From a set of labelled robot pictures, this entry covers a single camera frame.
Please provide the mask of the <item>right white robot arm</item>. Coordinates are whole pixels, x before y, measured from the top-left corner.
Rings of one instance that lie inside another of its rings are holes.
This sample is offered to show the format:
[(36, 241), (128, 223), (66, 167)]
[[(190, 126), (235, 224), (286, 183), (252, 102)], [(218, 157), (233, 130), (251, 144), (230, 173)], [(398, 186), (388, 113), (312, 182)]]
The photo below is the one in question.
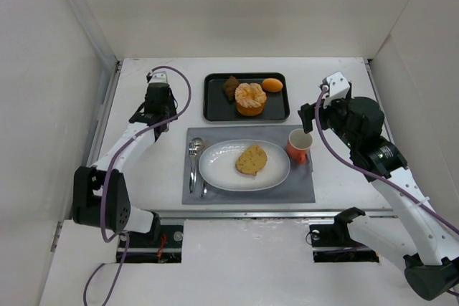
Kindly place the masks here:
[(385, 198), (404, 226), (397, 236), (356, 207), (344, 210), (327, 228), (332, 245), (362, 244), (398, 267), (424, 300), (458, 285), (458, 228), (438, 215), (417, 187), (398, 148), (382, 136), (384, 113), (367, 97), (320, 97), (298, 114), (306, 133), (331, 130), (349, 149), (345, 166), (362, 173)]

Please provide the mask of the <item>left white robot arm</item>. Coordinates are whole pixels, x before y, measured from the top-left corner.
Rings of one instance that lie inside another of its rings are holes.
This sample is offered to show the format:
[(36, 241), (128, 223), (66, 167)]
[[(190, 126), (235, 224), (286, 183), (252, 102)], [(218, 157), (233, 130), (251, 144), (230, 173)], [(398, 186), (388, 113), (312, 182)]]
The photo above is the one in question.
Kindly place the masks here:
[(135, 232), (156, 241), (158, 214), (131, 205), (124, 173), (177, 119), (176, 101), (166, 82), (148, 84), (141, 106), (118, 142), (91, 166), (74, 174), (72, 217), (75, 223), (118, 233)]

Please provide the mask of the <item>yellow bread slice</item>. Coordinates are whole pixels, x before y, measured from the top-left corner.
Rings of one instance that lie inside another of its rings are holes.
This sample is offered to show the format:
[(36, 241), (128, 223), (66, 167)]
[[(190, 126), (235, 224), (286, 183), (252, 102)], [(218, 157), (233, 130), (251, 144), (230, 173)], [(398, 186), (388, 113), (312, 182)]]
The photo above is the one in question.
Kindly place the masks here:
[(243, 174), (256, 176), (267, 164), (268, 156), (259, 145), (251, 145), (237, 159), (236, 169)]

